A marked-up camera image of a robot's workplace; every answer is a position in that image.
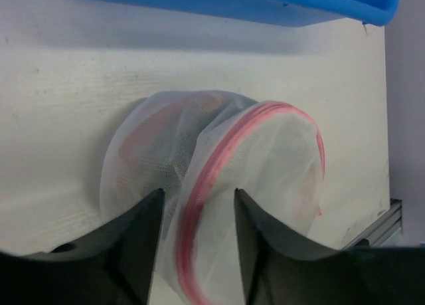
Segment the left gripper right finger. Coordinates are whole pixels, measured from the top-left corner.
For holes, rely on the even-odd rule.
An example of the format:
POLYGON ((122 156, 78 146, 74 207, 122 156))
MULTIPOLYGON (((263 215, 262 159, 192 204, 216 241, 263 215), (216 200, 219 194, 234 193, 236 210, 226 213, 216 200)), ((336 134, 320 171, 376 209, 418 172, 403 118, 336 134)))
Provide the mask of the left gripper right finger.
POLYGON ((323 246, 234 192, 246 304, 423 304, 424 248, 323 246))

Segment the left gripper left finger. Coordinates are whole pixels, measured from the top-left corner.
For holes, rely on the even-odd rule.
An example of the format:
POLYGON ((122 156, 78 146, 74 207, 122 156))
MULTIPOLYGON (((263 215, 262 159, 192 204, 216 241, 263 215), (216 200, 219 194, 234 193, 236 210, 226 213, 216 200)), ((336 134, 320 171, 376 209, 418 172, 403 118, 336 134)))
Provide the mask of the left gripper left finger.
POLYGON ((2 304, 148 304, 165 193, 49 253, 1 253, 2 304))

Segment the white mesh laundry bag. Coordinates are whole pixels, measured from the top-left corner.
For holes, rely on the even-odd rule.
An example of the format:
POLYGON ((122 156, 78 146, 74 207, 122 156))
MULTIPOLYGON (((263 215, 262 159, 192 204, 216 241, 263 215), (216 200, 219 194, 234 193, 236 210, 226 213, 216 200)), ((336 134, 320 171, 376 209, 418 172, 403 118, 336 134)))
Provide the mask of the white mesh laundry bag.
POLYGON ((324 173, 319 128, 295 106, 224 91, 158 92, 110 142, 100 210, 109 221, 164 190, 158 274, 186 304, 242 304, 235 190, 306 235, 324 173))

